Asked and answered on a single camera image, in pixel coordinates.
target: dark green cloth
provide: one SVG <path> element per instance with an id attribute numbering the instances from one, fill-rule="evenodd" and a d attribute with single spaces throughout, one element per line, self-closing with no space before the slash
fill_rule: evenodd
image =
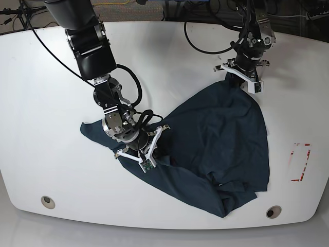
<path id="1" fill-rule="evenodd" d="M 203 89 L 169 114 L 158 141 L 167 154 L 143 173 L 138 163 L 120 157 L 125 169 L 161 191 L 219 217 L 266 191 L 269 180 L 267 132 L 258 104 L 231 74 Z M 82 124 L 81 133 L 114 152 L 124 148 L 109 138 L 101 121 Z"/>

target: white table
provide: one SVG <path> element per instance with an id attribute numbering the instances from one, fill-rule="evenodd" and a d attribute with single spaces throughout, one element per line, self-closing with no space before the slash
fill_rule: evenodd
<path id="1" fill-rule="evenodd" d="M 144 96 L 138 110 L 168 115 L 204 87 L 222 80 L 215 65 L 234 58 L 201 54 L 187 43 L 182 23 L 106 23 L 117 63 L 131 68 Z M 60 27 L 38 30 L 46 45 L 78 72 Z M 218 25 L 189 24 L 192 42 L 205 50 L 226 48 L 236 33 Z M 113 153 L 80 133 L 81 122 L 103 117 L 93 89 L 63 68 L 31 31 L 0 37 L 0 170 L 12 204 L 18 209 L 53 217 L 100 224 L 169 228 L 221 229 L 306 221 L 318 206 L 329 165 L 329 44 L 276 33 L 277 43 L 264 56 L 265 93 L 259 103 L 268 129 L 268 192 L 224 219 L 153 188 L 134 177 Z M 124 71 L 112 73 L 124 97 L 137 90 Z M 294 143 L 311 144 L 303 181 L 292 182 Z M 56 203 L 46 209 L 42 196 Z M 276 219 L 266 211 L 282 207 Z"/>

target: circular hole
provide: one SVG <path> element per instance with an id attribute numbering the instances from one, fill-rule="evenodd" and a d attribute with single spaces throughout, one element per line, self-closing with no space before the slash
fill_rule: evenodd
<path id="1" fill-rule="evenodd" d="M 272 217 L 273 215 L 274 215 L 273 210 L 269 210 L 269 211 L 267 212 L 267 217 Z"/>
<path id="2" fill-rule="evenodd" d="M 55 208 L 55 202 L 50 197 L 47 197 L 47 196 L 41 197 L 41 203 L 47 209 L 54 209 Z"/>
<path id="3" fill-rule="evenodd" d="M 282 208 L 280 206 L 273 206 L 266 212 L 266 217 L 269 219 L 275 219 L 280 215 Z"/>
<path id="4" fill-rule="evenodd" d="M 50 203 L 50 198 L 49 198 L 49 197 L 44 197 L 43 200 L 44 200 L 46 203 Z"/>

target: yellow cable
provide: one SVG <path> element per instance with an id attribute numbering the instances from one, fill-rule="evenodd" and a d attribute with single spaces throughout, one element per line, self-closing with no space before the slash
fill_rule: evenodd
<path id="1" fill-rule="evenodd" d="M 101 4 L 93 4 L 93 6 L 98 6 L 98 5 L 124 5 L 124 4 L 128 4 L 130 2 L 130 0 L 127 0 L 127 2 L 124 3 L 101 3 Z"/>

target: power strip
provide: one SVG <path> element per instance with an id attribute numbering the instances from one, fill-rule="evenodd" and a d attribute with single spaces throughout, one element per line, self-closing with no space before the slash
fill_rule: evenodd
<path id="1" fill-rule="evenodd" d="M 317 20 L 329 16 L 329 4 L 324 4 L 322 7 L 311 10 L 306 13 L 307 20 Z"/>

